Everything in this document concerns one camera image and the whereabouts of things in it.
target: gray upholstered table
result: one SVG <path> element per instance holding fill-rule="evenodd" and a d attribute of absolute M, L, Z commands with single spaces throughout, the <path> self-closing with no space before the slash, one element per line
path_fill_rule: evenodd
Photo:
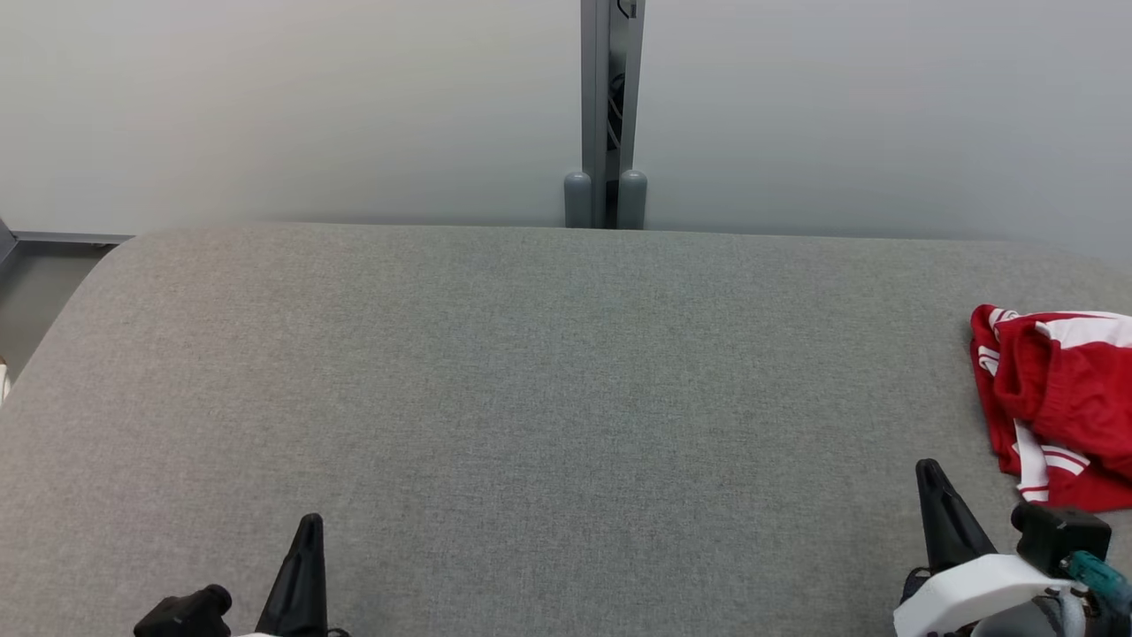
<path fill-rule="evenodd" d="M 537 229 L 165 232 L 109 255 L 0 412 L 6 635 L 127 635 L 302 514 L 354 635 L 883 635 L 916 459 L 1017 534 L 979 302 L 1132 312 L 1026 246 Z M 1132 518 L 1113 554 L 1132 570 Z"/>

